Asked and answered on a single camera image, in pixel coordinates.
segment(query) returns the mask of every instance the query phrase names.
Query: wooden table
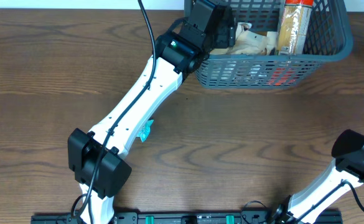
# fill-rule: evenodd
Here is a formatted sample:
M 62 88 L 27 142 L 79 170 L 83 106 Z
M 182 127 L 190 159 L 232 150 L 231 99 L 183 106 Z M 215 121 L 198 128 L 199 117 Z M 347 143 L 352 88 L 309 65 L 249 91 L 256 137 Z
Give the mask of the wooden table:
M 155 35 L 182 12 L 150 11 Z M 349 58 L 289 90 L 206 90 L 191 75 L 133 144 L 116 207 L 148 211 L 275 207 L 332 160 L 345 129 L 364 134 L 364 14 Z M 67 138 L 120 101 L 151 54 L 139 11 L 0 10 L 0 223 L 69 211 L 80 194 Z M 364 204 L 364 186 L 358 189 Z M 364 224 L 352 194 L 333 208 Z

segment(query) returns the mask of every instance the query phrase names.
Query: white backdrop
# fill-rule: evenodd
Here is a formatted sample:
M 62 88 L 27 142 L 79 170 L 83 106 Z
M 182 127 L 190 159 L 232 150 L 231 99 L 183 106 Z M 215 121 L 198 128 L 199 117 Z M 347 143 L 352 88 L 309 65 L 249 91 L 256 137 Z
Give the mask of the white backdrop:
M 364 11 L 364 0 L 344 1 L 348 11 Z M 184 8 L 184 0 L 143 0 L 143 3 L 146 9 L 181 10 Z M 137 0 L 0 0 L 0 8 L 139 9 L 139 5 Z

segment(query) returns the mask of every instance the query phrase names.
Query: blue object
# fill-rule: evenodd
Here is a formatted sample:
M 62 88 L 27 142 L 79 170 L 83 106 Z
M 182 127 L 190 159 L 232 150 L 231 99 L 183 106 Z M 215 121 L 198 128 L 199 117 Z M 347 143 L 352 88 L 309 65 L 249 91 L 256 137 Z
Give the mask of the blue object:
M 150 129 L 151 129 L 150 127 L 151 127 L 153 122 L 154 122 L 154 120 L 148 120 L 144 124 L 142 130 L 140 130 L 140 132 L 138 133 L 137 137 L 140 137 L 140 140 L 142 142 L 144 142 L 147 139 L 147 137 L 149 137 Z

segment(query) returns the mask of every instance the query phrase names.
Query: blue-gray basket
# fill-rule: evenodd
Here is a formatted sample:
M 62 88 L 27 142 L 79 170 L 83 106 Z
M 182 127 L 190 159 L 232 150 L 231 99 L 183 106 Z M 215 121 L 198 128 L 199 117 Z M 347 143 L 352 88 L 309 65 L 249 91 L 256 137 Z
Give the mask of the blue-gray basket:
M 280 0 L 225 0 L 238 22 L 252 23 L 252 31 L 277 31 Z M 347 57 L 353 36 L 343 0 L 314 0 L 304 54 L 211 55 L 195 72 L 205 88 L 289 88 L 323 63 Z M 185 0 L 188 16 L 192 1 Z

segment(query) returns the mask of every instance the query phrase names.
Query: orange lid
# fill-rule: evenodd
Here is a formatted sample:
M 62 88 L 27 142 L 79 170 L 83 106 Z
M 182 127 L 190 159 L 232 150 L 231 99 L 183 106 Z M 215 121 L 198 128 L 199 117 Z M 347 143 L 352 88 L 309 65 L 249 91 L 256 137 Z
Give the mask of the orange lid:
M 304 4 L 307 6 L 313 6 L 314 0 L 286 0 L 286 4 Z

